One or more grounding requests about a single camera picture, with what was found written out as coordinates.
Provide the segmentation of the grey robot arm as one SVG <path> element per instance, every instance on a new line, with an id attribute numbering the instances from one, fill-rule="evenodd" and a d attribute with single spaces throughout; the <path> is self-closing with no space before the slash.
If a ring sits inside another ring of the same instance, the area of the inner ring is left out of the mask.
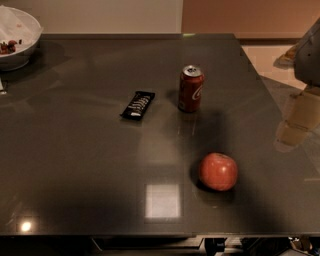
<path id="1" fill-rule="evenodd" d="M 297 147 L 320 124 L 320 19 L 297 43 L 293 67 L 295 78 L 306 87 L 291 94 L 284 106 L 274 143 L 280 152 Z"/>

